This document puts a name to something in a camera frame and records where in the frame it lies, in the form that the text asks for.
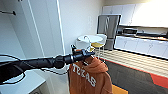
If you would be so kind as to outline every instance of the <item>white lettering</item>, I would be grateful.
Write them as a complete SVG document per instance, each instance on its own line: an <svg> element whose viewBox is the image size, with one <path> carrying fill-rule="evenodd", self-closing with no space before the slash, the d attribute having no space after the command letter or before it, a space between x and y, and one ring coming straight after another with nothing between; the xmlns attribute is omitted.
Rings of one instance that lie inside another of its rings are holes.
<svg viewBox="0 0 168 94"><path fill-rule="evenodd" d="M85 70L82 70L82 69L81 69L81 76L82 76L82 77L85 77L84 72L85 72Z"/></svg>
<svg viewBox="0 0 168 94"><path fill-rule="evenodd" d="M77 67L77 74L80 75L80 67Z"/></svg>
<svg viewBox="0 0 168 94"><path fill-rule="evenodd" d="M77 66L76 64L73 64L73 71L75 72L75 69L77 69L77 71L76 71L76 73L78 74L78 75L81 75L81 77L86 77L86 80L88 80L88 82L93 86L93 87L95 87L96 86L96 80L91 76L90 77L90 75L89 75L89 73L86 73L86 75L84 75L84 73L85 73L85 70L83 70L83 69L80 69L80 67L79 66Z"/></svg>
<svg viewBox="0 0 168 94"><path fill-rule="evenodd" d="M95 85L96 85L96 80L93 78L93 77L91 77L91 85L93 86L93 87L95 87Z"/></svg>
<svg viewBox="0 0 168 94"><path fill-rule="evenodd" d="M89 73L86 74L86 79L88 79L88 82L90 82Z"/></svg>
<svg viewBox="0 0 168 94"><path fill-rule="evenodd" d="M75 72L75 67L76 67L77 65L76 64L73 64L73 72Z"/></svg>

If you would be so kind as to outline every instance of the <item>wall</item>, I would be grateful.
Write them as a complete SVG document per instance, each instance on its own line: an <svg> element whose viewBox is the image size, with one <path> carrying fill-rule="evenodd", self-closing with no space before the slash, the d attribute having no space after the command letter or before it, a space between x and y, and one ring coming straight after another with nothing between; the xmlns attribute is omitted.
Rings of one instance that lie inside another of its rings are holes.
<svg viewBox="0 0 168 94"><path fill-rule="evenodd" d="M104 0L59 0L65 53L77 37L97 33L98 15Z"/></svg>
<svg viewBox="0 0 168 94"><path fill-rule="evenodd" d="M152 0L105 0L104 6L146 3Z"/></svg>
<svg viewBox="0 0 168 94"><path fill-rule="evenodd" d="M7 11L4 7L3 2L0 0L0 10ZM0 13L0 54L8 54L16 56L20 59L25 59L23 50L19 43L19 40L12 27L9 19L9 14ZM0 57L0 62L6 60L13 60L7 57Z"/></svg>
<svg viewBox="0 0 168 94"><path fill-rule="evenodd" d="M3 0L3 2L8 11L16 11L16 16L10 16L10 20L26 59L64 55L56 0L23 0L21 2ZM63 73L66 68L51 70ZM46 80L42 89L43 93L46 93L48 89L49 93L46 94L69 93L67 75L59 76L50 72L34 71Z"/></svg>

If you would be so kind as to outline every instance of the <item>orange hoodie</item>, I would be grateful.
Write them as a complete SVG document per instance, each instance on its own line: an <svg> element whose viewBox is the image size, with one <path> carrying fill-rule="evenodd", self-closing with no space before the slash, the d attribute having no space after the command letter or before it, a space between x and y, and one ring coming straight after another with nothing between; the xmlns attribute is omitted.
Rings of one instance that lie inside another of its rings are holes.
<svg viewBox="0 0 168 94"><path fill-rule="evenodd" d="M108 68L101 60L92 57L70 66L70 94L112 94L111 78Z"/></svg>

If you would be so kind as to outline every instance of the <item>countertop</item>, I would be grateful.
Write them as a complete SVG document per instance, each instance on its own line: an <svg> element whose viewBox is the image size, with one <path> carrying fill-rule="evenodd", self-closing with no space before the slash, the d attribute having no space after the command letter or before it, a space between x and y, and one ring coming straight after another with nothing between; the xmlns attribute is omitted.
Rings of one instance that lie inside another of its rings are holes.
<svg viewBox="0 0 168 94"><path fill-rule="evenodd" d="M117 34L117 36L133 37L133 38L141 38L141 39L151 39L151 40L160 40L160 41L168 41L167 38L163 38L163 37L150 37L150 36L124 35L124 34Z"/></svg>

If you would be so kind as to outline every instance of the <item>refrigerator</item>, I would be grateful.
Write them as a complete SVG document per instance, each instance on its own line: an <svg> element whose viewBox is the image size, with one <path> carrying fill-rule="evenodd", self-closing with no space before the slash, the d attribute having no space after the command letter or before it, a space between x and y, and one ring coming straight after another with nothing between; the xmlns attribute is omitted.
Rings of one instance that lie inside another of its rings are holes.
<svg viewBox="0 0 168 94"><path fill-rule="evenodd" d="M98 34L107 35L104 49L113 50L117 28L121 15L99 15L98 16Z"/></svg>

